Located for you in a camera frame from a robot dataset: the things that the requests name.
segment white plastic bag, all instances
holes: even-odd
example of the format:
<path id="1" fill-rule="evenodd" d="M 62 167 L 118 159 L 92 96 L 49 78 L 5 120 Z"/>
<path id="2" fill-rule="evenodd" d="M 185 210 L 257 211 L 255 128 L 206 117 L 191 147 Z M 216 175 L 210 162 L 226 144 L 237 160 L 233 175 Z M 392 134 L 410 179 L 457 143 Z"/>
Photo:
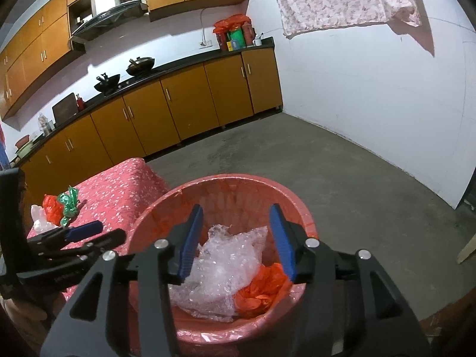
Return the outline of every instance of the white plastic bag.
<path id="1" fill-rule="evenodd" d="M 56 225 L 46 220 L 45 211 L 41 206 L 32 205 L 32 219 L 33 229 L 37 234 L 42 234 L 43 232 L 48 232 L 57 228 Z"/>
<path id="2" fill-rule="evenodd" d="M 170 301 L 197 318 L 231 322 L 233 295 L 258 273 L 267 227 L 230 235 L 228 227 L 213 226 L 198 246 L 190 276 L 181 286 L 169 286 Z"/>

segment gray floor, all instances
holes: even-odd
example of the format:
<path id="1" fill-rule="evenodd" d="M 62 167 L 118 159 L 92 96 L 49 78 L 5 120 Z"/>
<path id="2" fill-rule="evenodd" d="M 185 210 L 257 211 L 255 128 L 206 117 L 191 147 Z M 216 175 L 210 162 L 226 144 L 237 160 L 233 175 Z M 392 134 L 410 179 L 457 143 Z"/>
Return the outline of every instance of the gray floor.
<path id="1" fill-rule="evenodd" d="M 476 285 L 476 256 L 456 255 L 476 215 L 453 210 L 372 153 L 285 114 L 226 130 L 149 162 L 171 187 L 217 173 L 278 181 L 308 206 L 333 249 L 376 255 L 419 319 Z"/>

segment trash can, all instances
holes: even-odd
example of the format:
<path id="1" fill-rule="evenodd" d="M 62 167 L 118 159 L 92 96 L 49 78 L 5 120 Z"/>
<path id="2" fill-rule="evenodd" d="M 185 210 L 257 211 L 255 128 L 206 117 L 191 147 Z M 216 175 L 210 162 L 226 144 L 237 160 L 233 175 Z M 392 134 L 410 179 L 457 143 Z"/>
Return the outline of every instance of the trash can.
<path id="1" fill-rule="evenodd" d="M 304 203 L 286 187 L 257 176 L 227 174 L 203 177 L 177 187 L 150 205 L 134 224 L 134 234 L 128 253 L 144 250 L 168 230 L 183 223 L 194 204 L 202 206 L 204 224 L 200 243 L 208 239 L 208 230 L 215 224 L 230 226 L 237 234 L 267 226 L 270 207 L 279 203 L 287 220 L 301 224 L 308 236 L 317 237 L 316 227 Z M 268 229 L 263 264 L 279 262 L 273 236 Z M 238 319 L 231 323 L 193 318 L 178 307 L 173 316 L 179 341 L 194 345 L 226 344 L 259 335 L 269 325 L 279 321 L 299 300 L 304 285 L 292 285 L 263 315 L 250 320 Z M 137 285 L 130 289 L 131 306 L 137 311 Z"/>

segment black countertop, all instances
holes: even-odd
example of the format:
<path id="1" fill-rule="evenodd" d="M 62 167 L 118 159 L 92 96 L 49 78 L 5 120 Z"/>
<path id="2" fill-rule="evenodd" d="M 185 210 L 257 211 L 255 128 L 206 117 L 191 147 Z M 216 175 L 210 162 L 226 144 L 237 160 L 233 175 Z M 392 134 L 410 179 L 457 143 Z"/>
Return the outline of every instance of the black countertop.
<path id="1" fill-rule="evenodd" d="M 263 42 L 263 45 L 261 46 L 242 48 L 236 51 L 224 52 L 219 49 L 214 49 L 212 51 L 184 57 L 182 59 L 178 59 L 173 62 L 160 65 L 158 67 L 153 68 L 151 72 L 145 76 L 135 76 L 135 77 L 131 76 L 130 78 L 120 82 L 118 85 L 118 89 L 116 91 L 108 93 L 107 95 L 104 95 L 103 93 L 101 93 L 91 98 L 90 100 L 86 101 L 85 102 L 87 106 L 86 109 L 84 109 L 83 111 L 80 111 L 75 116 L 72 116 L 70 119 L 67 120 L 67 122 L 62 123 L 61 125 L 56 125 L 56 128 L 53 130 L 53 132 L 47 137 L 42 138 L 35 145 L 33 145 L 32 150 L 20 161 L 18 161 L 15 166 L 18 167 L 22 165 L 25 161 L 28 161 L 30 157 L 32 157 L 35 154 L 35 152 L 38 151 L 53 136 L 55 136 L 61 130 L 65 129 L 65 127 L 71 125 L 74 121 L 91 113 L 93 110 L 103 105 L 104 103 L 110 100 L 116 99 L 129 91 L 132 91 L 141 87 L 142 85 L 148 82 L 157 80 L 160 77 L 167 75 L 168 73 L 178 71 L 182 68 L 186 68 L 195 64 L 207 62 L 209 60 L 217 60 L 217 59 L 222 59 L 224 57 L 230 57 L 233 55 L 241 54 L 244 51 L 262 49 L 262 48 L 274 48 L 274 40 L 272 37 L 263 39 L 262 42 Z"/>

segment electrical outlet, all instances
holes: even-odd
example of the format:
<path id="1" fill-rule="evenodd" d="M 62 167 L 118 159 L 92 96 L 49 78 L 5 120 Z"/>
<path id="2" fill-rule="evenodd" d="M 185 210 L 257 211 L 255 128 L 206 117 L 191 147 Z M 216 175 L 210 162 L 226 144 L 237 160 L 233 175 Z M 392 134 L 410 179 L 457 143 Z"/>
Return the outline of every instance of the electrical outlet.
<path id="1" fill-rule="evenodd" d="M 211 40 L 207 40 L 207 41 L 206 41 L 206 44 L 205 44 L 204 46 L 203 46 L 202 44 L 203 44 L 203 43 L 200 43 L 201 48 L 211 47 Z"/>

